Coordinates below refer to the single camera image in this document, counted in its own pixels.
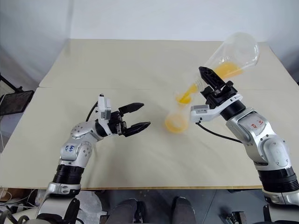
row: person's leg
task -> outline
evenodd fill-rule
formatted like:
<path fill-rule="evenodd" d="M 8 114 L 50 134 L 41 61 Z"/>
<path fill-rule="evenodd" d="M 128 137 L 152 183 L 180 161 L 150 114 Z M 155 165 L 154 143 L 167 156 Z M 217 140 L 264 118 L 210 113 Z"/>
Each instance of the person's leg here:
<path fill-rule="evenodd" d="M 184 197 L 178 197 L 175 201 L 172 224 L 196 224 L 194 209 Z"/>
<path fill-rule="evenodd" d="M 137 201 L 135 199 L 123 201 L 113 209 L 106 224 L 133 223 L 136 210 Z"/>

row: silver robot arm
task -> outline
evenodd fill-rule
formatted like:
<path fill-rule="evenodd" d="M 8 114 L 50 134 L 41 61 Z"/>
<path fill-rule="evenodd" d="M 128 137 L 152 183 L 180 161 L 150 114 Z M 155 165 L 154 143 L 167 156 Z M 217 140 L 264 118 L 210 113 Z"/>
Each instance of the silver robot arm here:
<path fill-rule="evenodd" d="M 127 128 L 122 120 L 125 113 L 140 109 L 144 104 L 132 103 L 111 112 L 110 100 L 100 95 L 96 106 L 98 119 L 79 123 L 60 149 L 60 159 L 53 181 L 49 183 L 43 201 L 38 208 L 36 220 L 29 223 L 75 224 L 80 202 L 75 196 L 81 189 L 81 175 L 86 167 L 95 144 L 106 136 L 139 133 L 150 125 L 141 122 Z"/>
<path fill-rule="evenodd" d="M 246 108 L 233 83 L 224 83 L 211 69 L 200 67 L 209 85 L 201 94 L 206 105 L 191 107 L 191 121 L 210 121 L 221 115 L 230 131 L 244 145 L 263 185 L 266 221 L 299 221 L 299 184 L 291 165 L 286 142 L 273 131 L 269 121 L 252 108 Z"/>

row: table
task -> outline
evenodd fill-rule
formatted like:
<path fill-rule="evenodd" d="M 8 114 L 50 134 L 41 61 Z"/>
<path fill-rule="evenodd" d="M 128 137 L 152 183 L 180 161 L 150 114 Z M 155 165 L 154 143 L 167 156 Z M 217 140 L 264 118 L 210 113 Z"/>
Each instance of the table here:
<path fill-rule="evenodd" d="M 109 52 L 101 53 L 101 63 L 93 58 L 96 49 L 105 46 L 103 43 L 113 42 L 118 46 L 119 54 L 105 59 L 104 55 L 109 55 Z M 131 51 L 124 58 L 123 49 L 128 42 Z M 241 144 L 213 136 L 195 124 L 190 124 L 183 134 L 172 134 L 164 128 L 164 118 L 169 111 L 173 91 L 175 87 L 182 85 L 181 71 L 187 69 L 184 63 L 180 64 L 176 60 L 179 58 L 181 62 L 195 65 L 197 58 L 204 58 L 199 53 L 196 59 L 190 56 L 184 60 L 179 53 L 171 57 L 164 49 L 180 49 L 178 52 L 181 51 L 183 55 L 195 57 L 200 46 L 208 51 L 212 45 L 217 48 L 220 43 L 135 43 L 136 47 L 133 47 L 134 41 L 70 41 L 41 82 L 43 88 L 36 90 L 6 145 L 0 161 L 0 185 L 46 188 L 55 174 L 60 147 L 67 141 L 70 130 L 85 120 L 97 96 L 104 93 L 111 99 L 113 109 L 132 102 L 145 104 L 139 111 L 124 117 L 128 125 L 141 121 L 151 121 L 152 124 L 137 135 L 128 138 L 106 137 L 97 143 L 83 174 L 83 189 L 261 188 L 257 171 Z M 79 57 L 75 51 L 78 45 L 81 46 L 82 54 L 81 60 L 75 63 L 75 59 Z M 137 57 L 137 52 L 143 52 L 146 48 L 149 53 Z M 160 62 L 161 58 L 153 63 L 159 55 L 159 49 L 162 56 L 169 57 L 165 58 L 164 63 Z M 148 60 L 142 63 L 143 56 Z M 117 65 L 122 60 L 122 65 L 126 64 L 125 61 L 131 61 L 132 64 L 125 68 L 122 66 L 122 75 L 116 75 L 114 72 L 121 71 L 121 66 Z M 114 72 L 109 72 L 107 64 Z M 85 76 L 81 77 L 79 74 L 84 70 Z M 291 149 L 292 165 L 297 171 L 299 106 L 296 102 L 299 88 L 263 43 L 261 59 L 254 71 L 234 77 L 233 81 L 239 93 L 244 96 L 243 103 L 254 106 L 271 122 L 277 134 L 287 141 Z M 204 104 L 203 98 L 198 95 L 194 104 Z M 233 137 L 221 117 L 204 125 L 220 134 Z"/>

